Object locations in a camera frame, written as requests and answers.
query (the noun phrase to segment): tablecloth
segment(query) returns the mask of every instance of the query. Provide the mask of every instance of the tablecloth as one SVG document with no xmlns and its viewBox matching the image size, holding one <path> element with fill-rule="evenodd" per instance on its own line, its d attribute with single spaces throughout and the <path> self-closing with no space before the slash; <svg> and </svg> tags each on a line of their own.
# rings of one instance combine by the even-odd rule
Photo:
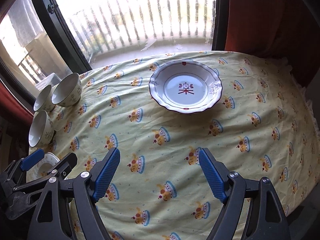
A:
<svg viewBox="0 0 320 240">
<path fill-rule="evenodd" d="M 181 59 L 201 62 L 218 74 L 223 91 L 215 106 L 179 114 L 150 96 L 154 70 Z M 111 147 L 119 148 L 119 167 L 97 203 L 112 239 L 207 238 L 222 204 L 199 165 L 202 147 L 244 178 L 268 176 L 286 215 L 318 181 L 317 134 L 289 66 L 241 53 L 199 51 L 109 65 L 81 79 L 80 101 L 49 114 L 57 135 L 45 151 L 60 159 L 76 153 L 78 164 L 68 176 L 73 178 L 89 171 Z M 248 206 L 244 200 L 235 239 L 241 237 Z M 71 212 L 77 236 L 84 239 L 74 202 Z"/>
</svg>

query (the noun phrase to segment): glass pane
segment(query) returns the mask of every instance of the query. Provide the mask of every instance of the glass pane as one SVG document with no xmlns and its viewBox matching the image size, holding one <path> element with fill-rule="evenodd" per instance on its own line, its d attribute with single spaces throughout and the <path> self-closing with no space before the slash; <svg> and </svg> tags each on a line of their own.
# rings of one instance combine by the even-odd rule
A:
<svg viewBox="0 0 320 240">
<path fill-rule="evenodd" d="M 0 23 L 0 57 L 34 97 L 46 85 L 56 85 L 72 73 L 45 32 L 31 0 L 16 0 Z"/>
<path fill-rule="evenodd" d="M 56 0 L 92 68 L 211 50 L 215 0 Z"/>
</svg>

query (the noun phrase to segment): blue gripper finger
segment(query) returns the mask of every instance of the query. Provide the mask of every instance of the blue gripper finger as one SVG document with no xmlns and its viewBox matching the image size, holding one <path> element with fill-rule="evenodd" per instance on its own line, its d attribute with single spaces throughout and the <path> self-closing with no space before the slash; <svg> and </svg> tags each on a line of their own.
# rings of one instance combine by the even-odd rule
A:
<svg viewBox="0 0 320 240">
<path fill-rule="evenodd" d="M 44 151 L 43 149 L 37 149 L 27 157 L 25 157 L 21 164 L 20 169 L 22 171 L 28 171 L 30 170 L 34 165 L 36 165 L 39 161 L 41 161 L 44 157 Z"/>
<path fill-rule="evenodd" d="M 120 151 L 116 148 L 96 179 L 94 192 L 92 194 L 95 201 L 98 201 L 105 196 L 106 190 L 109 187 L 119 163 Z"/>
<path fill-rule="evenodd" d="M 228 197 L 224 191 L 223 180 L 204 150 L 199 152 L 199 163 L 214 197 L 222 203 L 225 202 Z"/>
</svg>

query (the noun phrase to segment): floral bowl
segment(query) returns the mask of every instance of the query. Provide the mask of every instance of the floral bowl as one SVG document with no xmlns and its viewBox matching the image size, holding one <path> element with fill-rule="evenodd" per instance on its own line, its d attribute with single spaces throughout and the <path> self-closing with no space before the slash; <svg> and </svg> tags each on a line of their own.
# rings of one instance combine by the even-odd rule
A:
<svg viewBox="0 0 320 240">
<path fill-rule="evenodd" d="M 33 105 L 34 111 L 50 112 L 54 109 L 55 105 L 51 102 L 52 85 L 47 85 L 38 95 L 35 104 Z"/>
<path fill-rule="evenodd" d="M 52 103 L 62 107 L 75 105 L 81 98 L 82 84 L 78 73 L 66 76 L 52 94 Z"/>
<path fill-rule="evenodd" d="M 29 145 L 30 147 L 45 147 L 49 145 L 53 135 L 53 123 L 47 112 L 42 110 L 32 121 L 29 131 Z"/>
</svg>

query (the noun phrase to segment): silver bolt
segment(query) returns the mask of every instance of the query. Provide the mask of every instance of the silver bolt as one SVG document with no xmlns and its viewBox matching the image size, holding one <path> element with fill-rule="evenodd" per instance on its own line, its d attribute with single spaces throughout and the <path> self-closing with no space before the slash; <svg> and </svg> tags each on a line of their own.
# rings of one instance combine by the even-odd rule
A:
<svg viewBox="0 0 320 240">
<path fill-rule="evenodd" d="M 263 177 L 263 178 L 262 178 L 262 181 L 263 181 L 264 183 L 270 183 L 270 179 L 267 178 L 267 177 Z"/>
<path fill-rule="evenodd" d="M 81 177 L 83 177 L 83 178 L 86 178 L 86 177 L 88 177 L 88 176 L 89 176 L 89 174 L 90 174 L 89 172 L 84 171 L 84 172 L 82 172 L 82 173 L 81 173 L 81 175 L 80 175 L 80 176 L 81 176 Z"/>
<path fill-rule="evenodd" d="M 235 172 L 235 171 L 231 171 L 229 175 L 230 175 L 230 177 L 232 177 L 232 178 L 237 178 L 237 177 L 239 177 L 239 173 L 237 173 L 237 172 Z"/>
<path fill-rule="evenodd" d="M 56 180 L 57 180 L 56 177 L 51 177 L 51 178 L 49 179 L 49 182 L 50 182 L 50 183 L 54 183 Z"/>
</svg>

